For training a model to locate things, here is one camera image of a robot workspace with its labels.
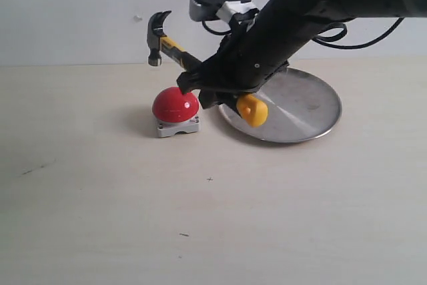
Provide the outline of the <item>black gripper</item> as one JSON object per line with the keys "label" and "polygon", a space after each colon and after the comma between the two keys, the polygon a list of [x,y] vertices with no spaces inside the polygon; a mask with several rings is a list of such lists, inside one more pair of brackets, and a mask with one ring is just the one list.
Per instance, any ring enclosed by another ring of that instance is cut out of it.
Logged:
{"label": "black gripper", "polygon": [[253,25],[241,29],[220,52],[204,64],[184,67],[176,79],[181,93],[201,90],[203,109],[217,105],[235,109],[239,97],[232,93],[257,91],[326,26],[326,19],[312,13],[319,2],[269,0]]}

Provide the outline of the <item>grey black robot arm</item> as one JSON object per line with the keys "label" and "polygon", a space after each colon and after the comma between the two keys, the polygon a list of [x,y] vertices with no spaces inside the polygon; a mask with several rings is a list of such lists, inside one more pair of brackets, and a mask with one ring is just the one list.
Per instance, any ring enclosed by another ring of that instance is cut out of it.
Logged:
{"label": "grey black robot arm", "polygon": [[177,79],[183,93],[212,93],[202,101],[206,108],[220,102],[223,93],[258,91],[293,54],[334,23],[425,17],[426,0],[269,0],[261,9],[228,1],[216,14],[229,23],[230,39]]}

